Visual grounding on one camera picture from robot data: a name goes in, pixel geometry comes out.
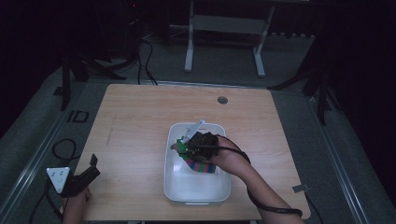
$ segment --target person's left hand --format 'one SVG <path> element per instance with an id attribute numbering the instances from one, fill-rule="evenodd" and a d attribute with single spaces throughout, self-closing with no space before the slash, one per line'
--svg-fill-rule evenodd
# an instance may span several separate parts
<path id="1" fill-rule="evenodd" d="M 81 223 L 87 201 L 90 199 L 91 193 L 89 188 L 85 188 L 80 194 L 71 198 L 62 198 L 64 209 L 63 224 L 78 224 Z"/>

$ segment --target light wood tabletop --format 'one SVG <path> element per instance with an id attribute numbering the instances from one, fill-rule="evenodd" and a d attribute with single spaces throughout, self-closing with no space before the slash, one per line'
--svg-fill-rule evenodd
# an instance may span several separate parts
<path id="1" fill-rule="evenodd" d="M 218 98 L 224 96 L 223 105 Z M 267 90 L 112 84 L 92 126 L 76 174 L 98 158 L 101 174 L 90 184 L 86 220 L 261 219 L 245 184 L 232 176 L 221 204 L 198 206 L 164 194 L 164 161 L 171 126 L 179 122 L 221 125 L 252 165 L 291 207 L 310 210 L 272 95 Z"/>

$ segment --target white desk frame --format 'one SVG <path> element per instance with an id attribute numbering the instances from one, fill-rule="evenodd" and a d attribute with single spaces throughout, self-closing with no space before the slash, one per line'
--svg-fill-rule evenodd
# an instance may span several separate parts
<path id="1" fill-rule="evenodd" d="M 218 31 L 224 33 L 254 34 L 261 35 L 260 43 L 253 48 L 254 60 L 256 62 L 259 77 L 264 77 L 264 66 L 262 64 L 262 46 L 268 33 L 271 19 L 274 15 L 275 7 L 271 7 L 266 20 L 242 19 L 216 17 L 194 14 L 194 0 L 190 0 L 190 25 L 189 25 L 189 45 L 187 47 L 186 63 L 184 70 L 192 70 L 192 58 L 194 53 L 193 33 L 194 30 Z"/>

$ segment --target striped object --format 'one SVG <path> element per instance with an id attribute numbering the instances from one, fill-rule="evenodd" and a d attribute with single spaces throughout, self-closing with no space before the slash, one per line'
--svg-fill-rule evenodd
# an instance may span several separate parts
<path id="1" fill-rule="evenodd" d="M 200 173 L 208 173 L 208 174 L 215 173 L 216 171 L 215 164 L 201 162 L 201 161 L 194 161 L 189 157 L 187 157 L 186 155 L 187 147 L 186 145 L 181 143 L 181 139 L 177 139 L 177 142 L 171 146 L 171 149 L 174 149 L 178 153 L 178 156 L 181 157 L 193 171 Z"/>

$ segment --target white plastic tray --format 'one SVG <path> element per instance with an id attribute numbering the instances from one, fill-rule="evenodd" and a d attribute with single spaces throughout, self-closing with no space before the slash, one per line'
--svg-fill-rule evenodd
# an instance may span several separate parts
<path id="1" fill-rule="evenodd" d="M 169 131 L 165 156 L 165 195 L 172 201 L 185 204 L 222 202 L 231 194 L 231 176 L 219 167 L 216 167 L 214 174 L 195 172 L 178 156 L 175 150 L 170 148 L 192 124 L 176 123 Z M 218 124 L 205 123 L 198 132 L 211 132 L 225 136 L 224 129 Z"/>

